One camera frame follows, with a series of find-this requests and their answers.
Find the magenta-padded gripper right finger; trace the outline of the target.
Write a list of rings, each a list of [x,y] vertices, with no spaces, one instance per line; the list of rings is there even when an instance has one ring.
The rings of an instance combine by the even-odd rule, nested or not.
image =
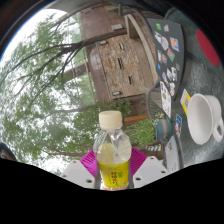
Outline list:
[[[140,188],[168,175],[167,169],[155,156],[147,157],[133,148],[129,161],[129,188]]]

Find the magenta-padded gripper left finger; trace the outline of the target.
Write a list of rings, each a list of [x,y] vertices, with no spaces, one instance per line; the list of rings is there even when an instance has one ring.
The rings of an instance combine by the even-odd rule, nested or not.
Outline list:
[[[87,152],[80,160],[72,160],[61,177],[83,188],[99,189],[100,172],[94,152]]]

